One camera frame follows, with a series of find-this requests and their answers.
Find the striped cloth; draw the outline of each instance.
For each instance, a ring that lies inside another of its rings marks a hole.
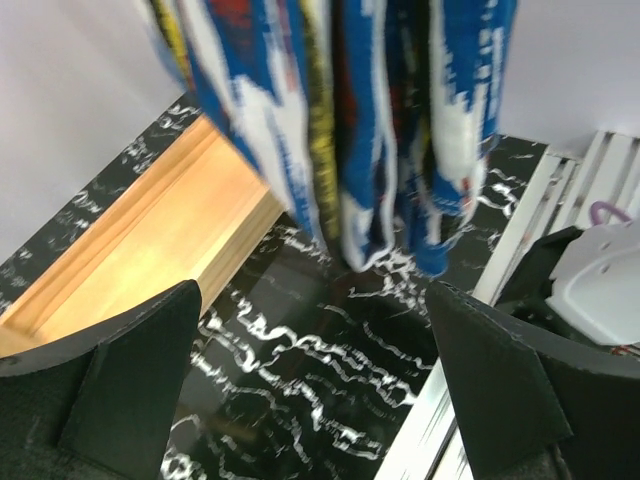
[[[446,271],[517,0],[140,1],[167,67],[320,245],[360,272],[401,242]]]

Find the gray wall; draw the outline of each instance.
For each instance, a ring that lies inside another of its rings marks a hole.
[[[640,1],[520,0],[501,129],[581,154],[640,135]]]
[[[131,0],[0,1],[0,263],[180,94]]]

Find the marble countertop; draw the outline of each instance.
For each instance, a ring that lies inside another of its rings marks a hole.
[[[0,313],[198,116],[185,96],[0,265]],[[546,146],[504,137],[444,277],[478,282]],[[428,279],[345,272],[283,216],[200,320],[160,478],[372,479],[437,358]]]

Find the wooden tray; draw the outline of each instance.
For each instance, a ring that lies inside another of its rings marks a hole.
[[[0,357],[50,342],[195,279],[203,309],[282,207],[198,119],[0,317]]]

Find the white plastic object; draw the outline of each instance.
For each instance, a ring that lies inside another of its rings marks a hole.
[[[640,342],[640,221],[598,225],[571,242],[547,303],[600,345]]]

